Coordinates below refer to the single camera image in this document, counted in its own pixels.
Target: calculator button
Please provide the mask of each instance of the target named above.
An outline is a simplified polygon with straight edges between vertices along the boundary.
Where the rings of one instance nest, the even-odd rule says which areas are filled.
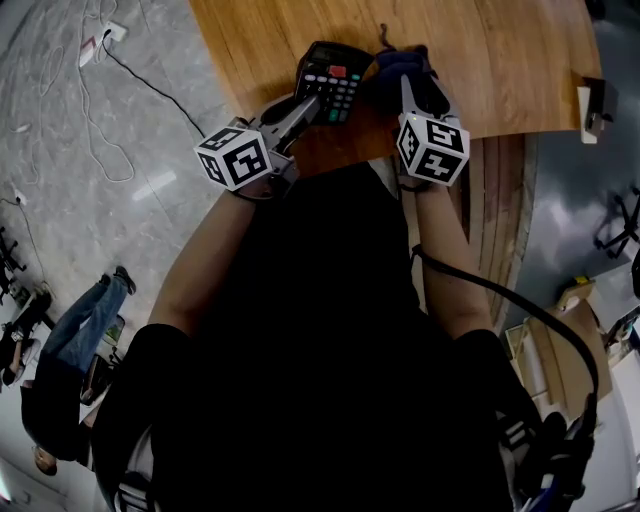
[[[344,78],[347,76],[347,68],[344,66],[329,66],[329,74],[336,78]]]

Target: blue jeans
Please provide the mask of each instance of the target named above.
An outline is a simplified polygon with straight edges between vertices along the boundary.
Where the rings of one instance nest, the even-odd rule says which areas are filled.
[[[124,279],[113,276],[109,286],[96,283],[62,315],[42,348],[55,357],[87,373],[102,335],[113,324],[128,292]]]

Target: black cable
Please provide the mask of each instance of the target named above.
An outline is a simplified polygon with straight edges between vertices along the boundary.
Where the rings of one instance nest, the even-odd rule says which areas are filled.
[[[229,192],[231,192],[234,196],[239,197],[240,199],[244,199],[245,201],[249,201],[250,203],[256,203],[256,204],[264,203],[265,201],[272,201],[274,199],[274,196],[267,196],[267,197],[245,196],[244,194],[238,192],[237,190],[230,190]]]
[[[160,96],[164,96],[165,98],[173,101],[173,103],[175,104],[176,107],[178,107],[180,109],[180,111],[187,117],[187,119],[189,120],[189,122],[195,127],[196,130],[198,130],[198,133],[200,133],[201,137],[204,138],[204,132],[200,129],[200,127],[196,124],[196,122],[191,119],[191,116],[189,114],[187,114],[187,111],[185,109],[183,109],[180,104],[171,96],[169,96],[168,94],[163,93],[161,90],[156,89],[153,85],[151,85],[149,82],[147,82],[144,78],[136,75],[129,66],[127,66],[126,64],[123,64],[122,62],[120,62],[118,60],[117,57],[115,57],[109,50],[107,50],[106,45],[104,44],[104,39],[105,37],[107,37],[107,35],[109,35],[110,30],[107,30],[102,38],[102,42],[100,43],[101,47],[104,48],[104,51],[107,53],[107,55],[109,57],[111,57],[113,60],[115,60],[121,67],[123,67],[124,69],[126,69],[131,76],[133,76],[134,78],[137,78],[138,80],[140,80],[143,84],[145,84],[147,87],[149,87],[150,89],[153,89],[154,91],[156,91]]]
[[[33,234],[31,233],[31,226],[29,225],[29,219],[27,219],[27,214],[25,213],[24,209],[22,208],[22,203],[19,200],[14,203],[13,201],[9,201],[8,199],[5,199],[4,197],[0,197],[0,201],[2,201],[3,203],[7,203],[7,204],[10,204],[12,206],[17,206],[18,208],[20,208],[20,212],[22,213],[22,216],[24,217],[24,223],[27,226],[27,232],[29,233],[29,238],[31,239],[31,245],[33,245],[33,251],[36,253],[36,258],[38,259],[38,264],[40,265],[40,272],[42,272],[42,282],[46,283],[47,279],[46,279],[46,276],[44,274],[44,266],[42,265],[42,260],[40,260],[40,255],[38,254],[38,248],[36,247],[36,243],[33,240]]]
[[[413,260],[416,256],[420,256],[422,261],[426,263],[428,266],[437,270],[438,272],[442,272],[443,274],[448,274],[453,277],[457,277],[459,279],[464,279],[465,281],[469,281],[471,283],[477,284],[479,286],[483,286],[484,288],[488,288],[489,290],[493,290],[496,293],[499,293],[506,299],[513,302],[516,306],[524,309],[530,315],[538,318],[540,321],[545,323],[548,327],[556,331],[563,338],[565,338],[573,347],[578,351],[580,357],[584,360],[585,365],[587,366],[587,370],[589,371],[589,375],[591,376],[591,380],[593,381],[593,394],[590,394],[588,397],[588,402],[590,403],[593,400],[591,397],[596,396],[598,394],[599,387],[599,377],[598,377],[598,367],[596,366],[595,359],[591,354],[591,351],[587,347],[587,345],[582,341],[582,338],[578,336],[570,327],[566,324],[562,323],[560,320],[555,318],[550,313],[546,312],[539,306],[536,306],[533,302],[525,299],[522,295],[518,295],[512,290],[505,288],[499,284],[496,284],[492,281],[484,279],[479,276],[475,276],[473,274],[469,274],[468,272],[464,272],[463,270],[459,270],[457,268],[451,267],[446,263],[442,263],[431,256],[428,256],[420,247],[420,245],[416,245],[411,251],[411,265],[413,266]]]

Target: black device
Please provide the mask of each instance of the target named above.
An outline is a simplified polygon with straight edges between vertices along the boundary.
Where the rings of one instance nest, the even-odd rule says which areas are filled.
[[[316,41],[300,59],[296,103],[318,95],[321,109],[314,124],[344,124],[373,55],[346,44]]]

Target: forearm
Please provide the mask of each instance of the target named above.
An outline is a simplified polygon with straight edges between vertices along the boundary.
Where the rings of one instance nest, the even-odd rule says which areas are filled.
[[[93,428],[93,424],[96,422],[96,418],[98,417],[98,411],[100,410],[100,406],[102,402],[96,405],[89,414],[85,416],[82,422],[89,428]]]
[[[256,206],[224,192],[184,247],[167,275],[149,323],[173,325],[195,334],[211,305]]]
[[[422,250],[437,260],[471,274],[478,269],[446,187],[433,186],[416,195]],[[424,268],[429,314],[453,338],[476,329],[492,329],[484,288]]]
[[[18,373],[18,368],[20,368],[20,355],[22,354],[22,341],[18,341],[16,343],[16,348],[13,351],[13,361],[9,365],[9,369],[13,373]]]

